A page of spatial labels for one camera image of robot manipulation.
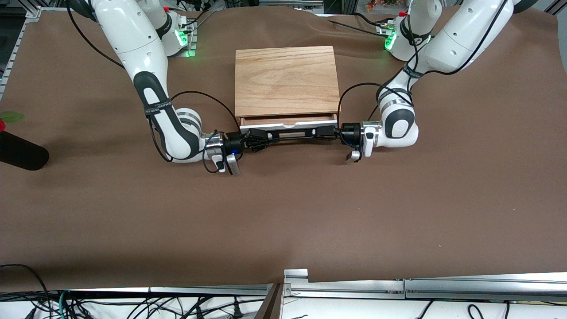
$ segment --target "brown tabletop surface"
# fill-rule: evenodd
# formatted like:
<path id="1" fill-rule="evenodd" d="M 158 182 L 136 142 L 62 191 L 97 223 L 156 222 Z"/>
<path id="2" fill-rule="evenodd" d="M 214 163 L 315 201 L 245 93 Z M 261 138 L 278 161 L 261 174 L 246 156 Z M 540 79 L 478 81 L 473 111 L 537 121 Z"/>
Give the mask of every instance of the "brown tabletop surface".
<path id="1" fill-rule="evenodd" d="M 456 8 L 445 8 L 442 26 Z M 104 52 L 96 23 L 77 17 Z M 332 45 L 341 92 L 402 66 L 353 16 L 284 7 L 215 13 L 197 55 L 171 58 L 170 95 L 200 90 L 234 107 L 235 50 Z M 375 88 L 349 93 L 341 121 L 362 121 Z M 165 163 L 128 78 L 77 34 L 66 12 L 25 31 L 4 110 L 9 131 L 45 146 L 40 171 L 0 165 L 0 259 L 35 268 L 49 289 L 251 284 L 307 268 L 312 281 L 567 271 L 567 77 L 557 20 L 514 15 L 472 66 L 413 89 L 420 137 L 346 165 L 334 142 L 246 153 L 242 175 Z M 203 96 L 205 132 L 234 131 Z M 3 270 L 0 291 L 39 289 Z"/>

